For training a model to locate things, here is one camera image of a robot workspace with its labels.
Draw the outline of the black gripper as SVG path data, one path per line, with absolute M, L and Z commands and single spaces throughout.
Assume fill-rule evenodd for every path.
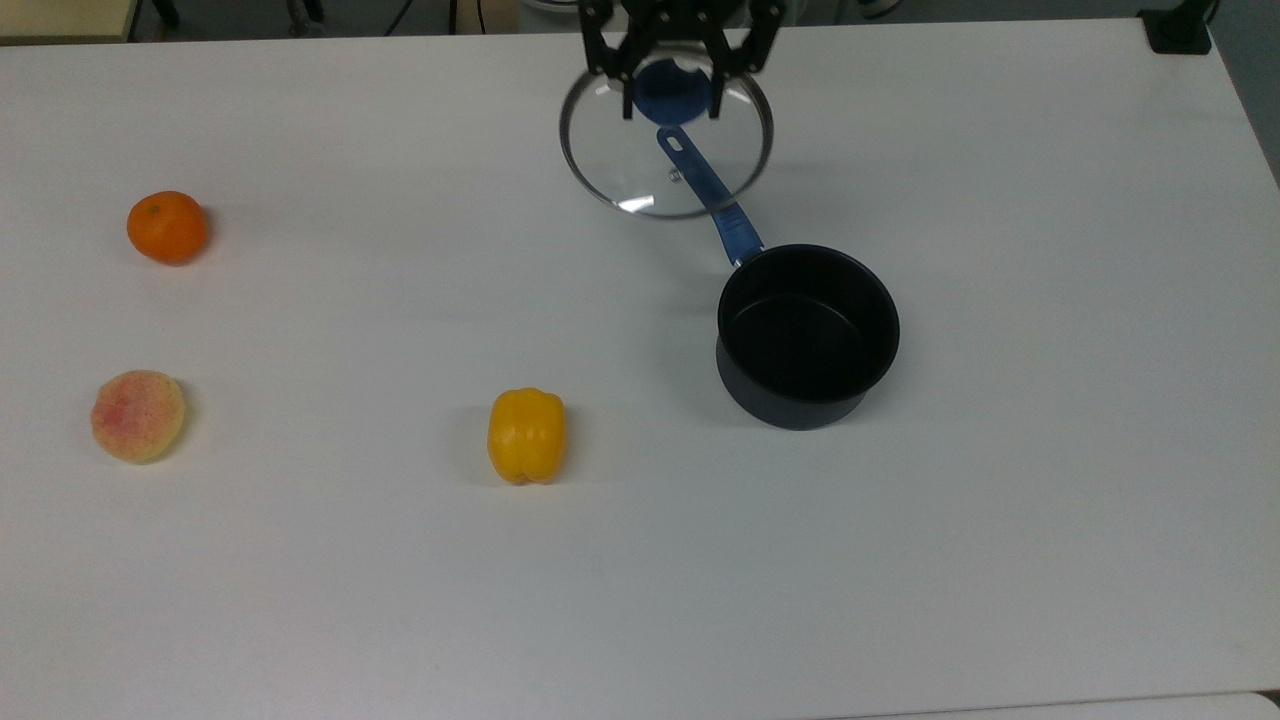
M 586 67 L 593 76 L 618 81 L 625 120 L 634 118 L 636 76 L 660 36 L 698 38 L 712 64 L 708 117 L 717 120 L 726 85 L 763 70 L 786 13 L 785 1 L 617 1 L 628 17 L 618 46 L 611 46 L 604 27 L 614 15 L 614 1 L 580 1 L 579 23 Z M 728 20 L 748 6 L 748 33 L 737 46 L 724 36 Z

